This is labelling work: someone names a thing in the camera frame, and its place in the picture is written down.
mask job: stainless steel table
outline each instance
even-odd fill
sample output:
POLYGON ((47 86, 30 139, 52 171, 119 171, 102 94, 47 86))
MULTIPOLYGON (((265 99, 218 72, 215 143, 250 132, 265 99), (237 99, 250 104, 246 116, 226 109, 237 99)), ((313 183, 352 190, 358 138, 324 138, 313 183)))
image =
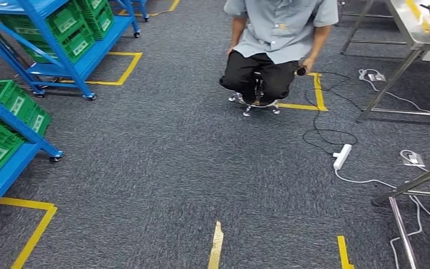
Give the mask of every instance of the stainless steel table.
POLYGON ((429 11, 421 8, 419 5, 430 5, 430 0, 388 0, 386 1, 388 9, 393 16, 405 42, 395 41, 375 41, 375 40, 353 40, 361 22, 366 17, 366 14, 372 7, 374 0, 369 0, 365 5, 360 17, 358 18, 348 40, 345 42, 341 53, 345 53, 350 43, 372 43, 372 44, 406 44, 410 48, 410 52, 403 60, 403 63, 396 70, 386 86, 378 92, 375 98, 369 103, 367 108, 362 112, 358 120, 365 120, 370 112, 380 113, 397 113, 397 114, 412 114, 412 115, 430 115, 428 112, 416 112, 406 110, 393 110, 376 108, 377 104, 385 96, 385 94, 393 88, 395 82, 408 69, 408 67, 418 58, 423 52, 430 51, 430 15, 429 11))

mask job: table leg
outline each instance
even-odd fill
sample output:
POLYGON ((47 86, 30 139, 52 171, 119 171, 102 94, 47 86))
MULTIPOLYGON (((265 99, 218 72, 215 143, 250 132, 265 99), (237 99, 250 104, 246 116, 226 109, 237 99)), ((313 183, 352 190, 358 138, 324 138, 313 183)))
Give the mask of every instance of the table leg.
POLYGON ((401 77, 401 75, 405 72, 406 69, 418 58, 421 54, 421 50, 411 50, 408 56, 403 60, 401 66, 396 70, 395 74, 391 78, 391 80, 386 84, 386 86, 378 92, 375 98, 368 104, 367 108, 360 114, 360 117, 357 121, 365 120, 372 109, 381 101, 383 96, 395 85, 396 81, 401 77))
POLYGON ((403 219, 401 218, 400 210, 395 198, 390 197, 390 205, 391 209, 393 209, 393 215, 395 215, 395 221, 398 226, 398 230, 400 230, 401 241, 405 247, 406 257, 408 258, 410 268, 418 269, 416 266, 417 263, 416 258, 414 257, 413 248, 411 247, 411 243, 408 239, 408 233, 406 232, 405 225, 403 224, 403 219))
POLYGON ((403 194, 403 193, 405 193, 405 192, 407 192, 407 191, 409 191, 409 190, 411 190, 411 189, 413 189, 413 188, 415 188, 415 187, 417 187, 423 183, 426 183, 428 181, 430 181, 430 171, 425 173, 425 174, 420 175, 419 177, 413 179, 410 182, 407 182, 407 183, 397 187, 394 191, 387 192, 387 193, 383 194, 382 196, 380 196, 379 198, 372 200, 372 203, 374 205, 379 205, 379 204, 385 202, 386 200, 388 200, 390 197, 396 197, 396 196, 403 194))
POLYGON ((347 51, 347 48, 350 45, 350 43, 351 43, 351 41, 353 39, 353 36, 357 32, 358 27, 360 26, 360 23, 362 23, 362 21, 365 18, 366 14, 368 13, 368 11, 370 10, 370 8, 372 7, 373 2, 374 2, 374 0, 368 0, 367 4, 363 8, 362 13, 360 13, 360 17, 358 18, 357 22, 355 23, 355 26, 353 26, 352 32, 350 32, 349 38, 347 39, 347 41, 344 44, 344 47, 342 47, 342 50, 340 51, 341 54, 344 54, 347 51))

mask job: electrical cord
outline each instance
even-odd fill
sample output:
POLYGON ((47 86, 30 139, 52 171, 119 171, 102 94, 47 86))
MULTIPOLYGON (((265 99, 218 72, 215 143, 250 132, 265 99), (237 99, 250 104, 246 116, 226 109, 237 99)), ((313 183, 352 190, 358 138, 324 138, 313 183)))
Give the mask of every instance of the electrical cord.
MULTIPOLYGON (((372 85, 372 88, 373 88, 374 91, 379 92, 379 90, 375 87, 375 84, 373 84, 373 82, 371 82, 370 80, 368 80, 368 79, 365 78, 365 76, 368 74, 369 71, 373 71, 373 72, 376 72, 377 75, 381 75, 381 73, 379 71, 375 70, 375 69, 360 69, 360 70, 358 70, 358 73, 359 73, 358 79, 361 80, 361 81, 367 81, 368 83, 370 83, 370 85, 372 85)), ((392 94, 390 92, 387 92, 386 94, 388 94, 388 95, 390 95, 390 96, 392 96, 392 97, 394 97, 394 98, 396 98, 398 100, 405 101, 405 102, 410 103, 411 105, 414 105, 414 107, 416 109, 418 109, 419 111, 429 112, 430 113, 429 110, 420 108, 413 101, 410 101, 410 100, 405 99, 405 98, 398 97, 398 96, 396 96, 396 95, 394 95, 394 94, 392 94)))
MULTIPOLYGON (((403 158, 403 159, 405 159, 405 160, 407 160, 407 161, 410 161, 410 159, 406 156, 406 153, 409 153, 409 154, 411 154, 411 155, 417 155, 414 151, 410 151, 410 150, 402 150, 402 151, 400 151, 400 156, 403 158)), ((428 171, 426 168, 424 168, 424 167, 421 167, 421 166, 416 166, 416 167, 418 167, 418 168, 420 168, 420 169, 422 169, 422 170, 424 170, 424 171, 428 171)), ((346 181, 346 182, 351 182, 351 183, 371 183, 371 182, 378 182, 378 183, 381 183, 381 184, 383 184, 383 185, 385 185, 385 186, 388 186, 388 187, 390 187, 390 188, 393 188, 393 189, 396 189, 396 187, 395 186, 393 186, 393 185, 391 185, 391 184, 388 184, 388 183, 386 183, 386 182, 383 182, 383 181, 380 181, 380 180, 376 180, 376 179, 372 179, 372 180, 365 180, 365 181, 355 181, 355 180, 350 180, 350 179, 346 179, 346 178, 343 178, 343 177, 341 177, 340 175, 339 175, 339 172, 338 172, 338 170, 336 169, 335 170, 335 175, 339 178, 339 179, 341 179, 341 180, 343 180, 343 181, 346 181)), ((418 199, 418 197, 416 197, 416 196, 411 196, 411 195, 409 195, 409 198, 416 204, 416 212, 417 212, 417 222, 418 222, 418 226, 419 226, 419 229, 417 230, 417 231, 414 231, 414 232, 412 232, 412 233, 409 233, 407 236, 411 236, 411 235, 416 235, 416 234, 419 234, 419 233, 421 233, 422 231, 423 231, 423 226, 422 226, 422 224, 421 224, 421 216, 420 216, 420 208, 422 208, 423 210, 424 210, 424 212, 426 212, 429 216, 430 216, 430 211, 429 210, 427 210, 426 208, 425 208, 425 206, 421 203, 421 201, 418 199)), ((394 242, 395 241, 398 241, 398 240, 400 240, 400 237, 396 237, 396 238, 393 238, 392 240, 390 240, 390 246, 391 246, 391 248, 392 248, 392 250, 393 250, 393 255, 394 255, 394 257, 395 257, 395 265, 396 265, 396 269, 400 269, 400 265, 399 265, 399 261, 398 261, 398 254, 397 254, 397 252, 396 252, 396 248, 395 248, 395 246, 394 246, 394 242)))
MULTIPOLYGON (((342 75, 342 74, 338 74, 338 73, 334 73, 334 72, 320 72, 320 73, 324 73, 324 74, 332 74, 332 75, 336 75, 336 76, 339 76, 339 77, 342 77, 342 78, 344 78, 342 81, 340 81, 340 82, 338 82, 337 84, 335 84, 335 85, 333 85, 333 86, 331 86, 331 87, 329 87, 328 89, 326 89, 326 90, 324 90, 324 89, 322 89, 322 87, 320 87, 320 89, 318 89, 318 88, 314 88, 314 89, 308 89, 308 90, 306 90, 305 92, 304 92, 304 98, 312 105, 312 106, 314 106, 315 108, 316 108, 316 115, 315 115, 315 117, 314 117, 314 119, 312 120, 312 125, 314 126, 314 129, 310 129, 310 130, 308 130, 308 131, 306 131, 303 135, 302 135, 302 139, 304 140, 304 142, 306 142, 306 143, 308 143, 309 145, 311 145, 311 146, 314 146, 314 147, 317 147, 317 148, 319 148, 319 149, 321 149, 323 152, 325 152, 326 154, 329 154, 330 156, 333 154, 333 152, 329 152, 328 150, 326 150, 325 148, 323 148, 323 147, 321 147, 321 146, 319 146, 319 145, 316 145, 316 144, 314 144, 314 143, 312 143, 312 142, 309 142, 307 139, 306 139, 306 136, 308 135, 308 134, 310 134, 310 133, 312 133, 312 132, 315 132, 315 133, 317 133, 317 135, 324 141, 324 142, 326 142, 326 143, 328 143, 328 144, 331 144, 331 145, 344 145, 345 143, 344 142, 332 142, 331 140, 329 140, 329 139, 327 139, 327 138, 325 138, 324 137, 324 135, 322 134, 322 133, 328 133, 328 132, 331 132, 331 133, 339 133, 339 134, 344 134, 344 135, 347 135, 347 136, 349 136, 350 138, 353 138, 352 139, 352 142, 350 142, 349 144, 351 144, 351 145, 355 145, 355 144, 357 144, 358 143, 358 138, 355 136, 355 135, 353 135, 353 134, 351 134, 351 133, 349 133, 349 132, 344 132, 344 131, 339 131, 339 130, 334 130, 334 129, 320 129, 318 126, 317 126, 317 119, 319 118, 319 116, 320 116, 320 109, 317 107, 317 105, 316 104, 314 104, 314 102, 311 102, 311 100, 309 99, 309 97, 307 96, 307 93, 309 92, 309 91, 311 91, 311 90, 321 90, 321 91, 324 91, 324 92, 332 92, 333 94, 335 94, 336 96, 338 96, 338 97, 341 97, 342 99, 344 99, 344 100, 347 100, 347 101, 349 101, 350 103, 352 103, 355 107, 357 107, 360 111, 362 110, 357 104, 355 104, 353 101, 351 101, 350 99, 348 99, 348 98, 346 98, 346 97, 344 97, 344 96, 342 96, 341 94, 339 94, 339 93, 337 93, 337 92, 335 92, 335 91, 333 91, 332 89, 333 88, 335 88, 335 87, 338 87, 338 86, 340 86, 340 85, 342 85, 343 83, 345 83, 345 82, 347 82, 347 81, 349 81, 349 80, 351 80, 351 78, 350 77, 348 77, 348 76, 345 76, 345 75, 342 75)), ((320 79, 319 79, 319 76, 317 76, 317 84, 318 85, 321 85, 321 82, 320 82, 320 79)))

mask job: person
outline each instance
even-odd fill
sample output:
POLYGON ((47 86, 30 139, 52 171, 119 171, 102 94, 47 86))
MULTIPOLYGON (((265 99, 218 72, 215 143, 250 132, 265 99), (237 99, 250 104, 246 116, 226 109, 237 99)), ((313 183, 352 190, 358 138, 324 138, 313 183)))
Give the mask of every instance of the person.
POLYGON ((275 105, 289 94, 295 72, 312 70, 333 24, 337 0, 227 0, 233 16, 228 61, 220 84, 255 102, 255 79, 263 78, 260 105, 275 105))

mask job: yellow floor marking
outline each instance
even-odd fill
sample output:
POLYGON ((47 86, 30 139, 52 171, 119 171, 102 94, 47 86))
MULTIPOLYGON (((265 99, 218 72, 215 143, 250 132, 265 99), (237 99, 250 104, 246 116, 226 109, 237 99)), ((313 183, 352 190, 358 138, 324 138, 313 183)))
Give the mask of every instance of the yellow floor marking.
MULTIPOLYGON (((174 1, 172 2, 171 6, 169 7, 169 9, 168 9, 168 10, 161 11, 161 12, 158 12, 158 13, 152 13, 152 14, 148 14, 148 15, 149 15, 149 17, 153 17, 153 16, 157 16, 157 15, 160 15, 160 14, 163 14, 163 13, 172 12, 172 11, 174 11, 174 10, 175 10, 175 8, 176 8, 176 7, 177 7, 177 5, 179 4, 179 2, 180 2, 180 0, 174 0, 174 1)), ((121 10, 121 11, 118 13, 118 15, 119 15, 119 16, 127 16, 127 15, 128 15, 128 13, 126 12, 126 10, 121 10)), ((142 14, 140 14, 140 13, 136 13, 135 15, 136 15, 136 16, 139 16, 139 17, 141 17, 141 16, 142 16, 142 14)))
POLYGON ((215 231, 213 232, 212 251, 208 260, 208 269, 218 269, 220 262, 220 254, 222 252, 223 232, 222 224, 217 221, 215 224, 215 231))
MULTIPOLYGON (((117 81, 85 81, 87 84, 98 84, 98 85, 109 85, 109 86, 121 86, 126 79, 128 79, 131 72, 139 62, 142 56, 142 52, 108 52, 107 55, 119 55, 119 56, 132 56, 133 59, 128 65, 128 68, 124 71, 121 77, 117 81)), ((62 83, 73 83, 73 80, 61 80, 62 83)))
POLYGON ((279 103, 278 106, 280 108, 328 111, 324 104, 324 97, 322 96, 322 86, 320 84, 320 77, 322 76, 322 74, 309 73, 307 75, 313 77, 313 80, 314 80, 314 93, 316 96, 316 105, 297 105, 297 104, 279 103))
POLYGON ((428 21, 425 18, 423 18, 421 11, 419 10, 414 0, 405 0, 405 3, 409 7, 413 15, 416 17, 416 19, 418 21, 421 20, 421 27, 423 28, 423 30, 427 33, 430 33, 430 25, 428 21))
POLYGON ((338 235, 337 242, 339 244, 340 264, 342 266, 342 269, 355 269, 355 267, 352 264, 350 264, 348 260, 345 237, 343 237, 342 235, 338 235))
POLYGON ((39 224, 37 225, 37 228, 35 228, 34 232, 30 236, 29 241, 27 241, 24 248, 21 250, 21 253, 19 253, 17 259, 14 261, 14 264, 11 266, 12 269, 21 269, 24 266, 25 261, 27 261, 30 253, 34 250, 35 245, 39 241, 40 237, 44 233, 50 221, 52 220, 52 217, 57 211, 57 208, 52 203, 5 197, 0 199, 0 205, 26 207, 46 211, 45 215, 42 217, 39 224))

